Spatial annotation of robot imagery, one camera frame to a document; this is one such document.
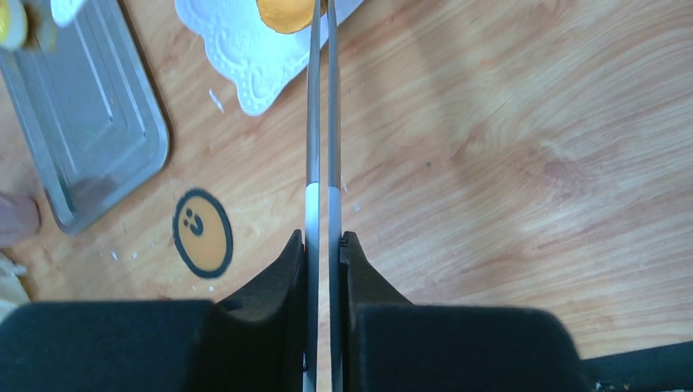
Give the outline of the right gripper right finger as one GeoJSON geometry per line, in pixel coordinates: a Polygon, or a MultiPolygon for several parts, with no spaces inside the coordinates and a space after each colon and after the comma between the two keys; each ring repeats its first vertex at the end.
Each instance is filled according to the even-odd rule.
{"type": "Polygon", "coordinates": [[[575,344],[553,315],[513,307],[416,305],[341,240],[346,391],[586,391],[575,344]]]}

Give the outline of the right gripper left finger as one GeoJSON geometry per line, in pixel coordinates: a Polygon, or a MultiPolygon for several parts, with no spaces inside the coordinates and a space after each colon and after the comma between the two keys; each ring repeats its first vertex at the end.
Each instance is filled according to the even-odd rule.
{"type": "Polygon", "coordinates": [[[301,391],[299,231],[239,290],[210,300],[31,302],[1,325],[4,391],[301,391]]]}

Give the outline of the white three-tier dessert stand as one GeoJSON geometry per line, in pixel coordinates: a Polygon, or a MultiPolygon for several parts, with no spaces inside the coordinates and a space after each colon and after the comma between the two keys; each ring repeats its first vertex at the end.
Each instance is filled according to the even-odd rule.
{"type": "Polygon", "coordinates": [[[212,67],[236,87],[240,108],[260,116],[309,64],[311,29],[275,32],[254,1],[176,1],[182,23],[200,35],[212,67]]]}

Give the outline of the metal serving tongs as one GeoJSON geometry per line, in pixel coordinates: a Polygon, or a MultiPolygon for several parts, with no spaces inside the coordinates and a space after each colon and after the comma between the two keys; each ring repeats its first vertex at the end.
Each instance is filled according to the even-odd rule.
{"type": "Polygon", "coordinates": [[[311,43],[307,66],[306,204],[307,340],[304,390],[317,386],[320,271],[329,279],[331,390],[344,391],[340,293],[342,239],[341,75],[338,61],[338,18],[334,1],[314,1],[310,8],[311,43]],[[320,51],[329,46],[327,108],[327,182],[321,183],[320,51]]]}

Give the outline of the orange macaron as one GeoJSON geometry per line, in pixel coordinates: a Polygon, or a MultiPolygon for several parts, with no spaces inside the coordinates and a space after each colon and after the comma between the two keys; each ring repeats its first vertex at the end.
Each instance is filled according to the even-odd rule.
{"type": "Polygon", "coordinates": [[[315,0],[256,0],[262,22],[277,33],[296,33],[313,21],[315,0]]]}

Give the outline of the steel baking tray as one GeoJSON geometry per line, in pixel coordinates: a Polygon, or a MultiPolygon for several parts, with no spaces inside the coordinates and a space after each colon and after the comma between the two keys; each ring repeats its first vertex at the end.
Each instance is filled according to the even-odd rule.
{"type": "Polygon", "coordinates": [[[60,27],[27,1],[27,45],[1,70],[58,227],[79,234],[166,163],[168,125],[116,1],[60,27]]]}

